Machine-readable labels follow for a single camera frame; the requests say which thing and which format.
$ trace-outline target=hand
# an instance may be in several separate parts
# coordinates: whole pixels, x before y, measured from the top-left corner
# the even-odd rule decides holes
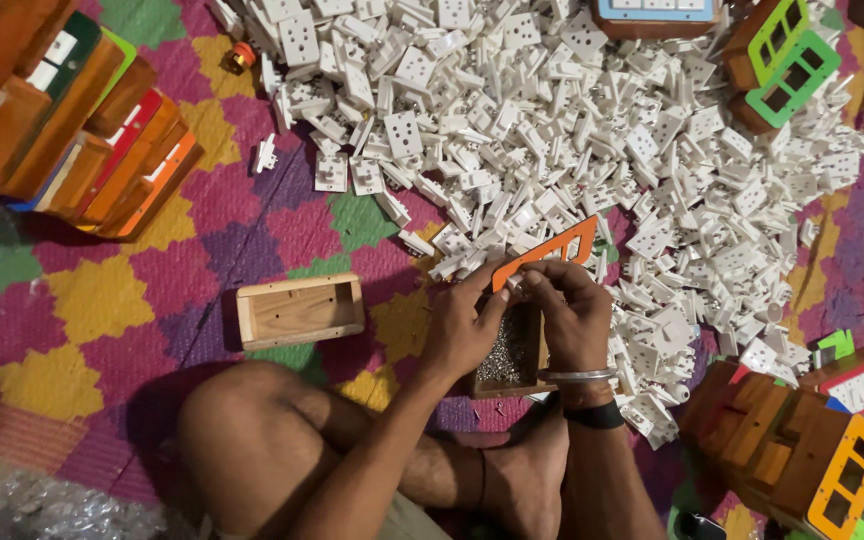
[[[545,315],[549,369],[606,369],[612,295],[579,264],[542,260],[522,265],[525,290]]]
[[[504,263],[495,260],[483,264],[462,282],[438,294],[422,351],[423,368],[448,377],[454,384],[485,360],[496,343],[509,291],[503,288],[493,294],[481,314],[475,304],[492,284],[493,272]]]

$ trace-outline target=shorts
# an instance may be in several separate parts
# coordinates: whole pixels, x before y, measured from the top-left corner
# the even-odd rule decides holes
[[[222,540],[247,540],[244,536],[219,533]],[[377,540],[452,540],[449,534],[412,500],[396,491]]]

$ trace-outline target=finger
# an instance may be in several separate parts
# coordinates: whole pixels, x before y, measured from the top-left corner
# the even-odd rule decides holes
[[[498,327],[502,324],[502,315],[509,306],[511,296],[509,289],[506,288],[493,294],[486,302],[486,306],[482,308],[482,313],[478,319],[479,326],[486,330],[498,332]]]
[[[595,286],[595,281],[581,264],[561,260],[537,260],[526,262],[522,270],[534,270],[550,281],[556,282],[563,289],[576,291]]]
[[[549,281],[548,277],[541,272],[537,270],[526,272],[525,286],[546,317],[569,309],[563,301],[562,294],[555,290],[552,281]]]
[[[486,262],[482,266],[476,268],[474,272],[465,276],[465,279],[455,285],[455,287],[462,288],[462,290],[466,290],[469,294],[477,293],[472,299],[472,301],[475,302],[475,300],[481,296],[482,291],[492,284],[492,275],[500,266],[502,266],[502,264],[505,264],[505,262],[506,260],[504,258],[493,260],[492,262]]]

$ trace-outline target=left hand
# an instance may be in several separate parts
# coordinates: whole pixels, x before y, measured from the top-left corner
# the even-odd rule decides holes
[[[454,384],[485,360],[496,343],[502,314],[509,305],[509,290],[503,288],[493,294],[481,314],[475,304],[482,291],[492,285],[492,275],[502,264],[504,259],[483,264],[435,298],[421,356],[424,369],[448,377]]]

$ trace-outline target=black wristband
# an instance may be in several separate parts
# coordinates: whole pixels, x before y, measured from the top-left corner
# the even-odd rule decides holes
[[[593,430],[614,430],[625,424],[625,419],[618,411],[618,404],[613,399],[600,406],[580,408],[577,410],[566,409],[562,416],[565,420],[581,424]]]

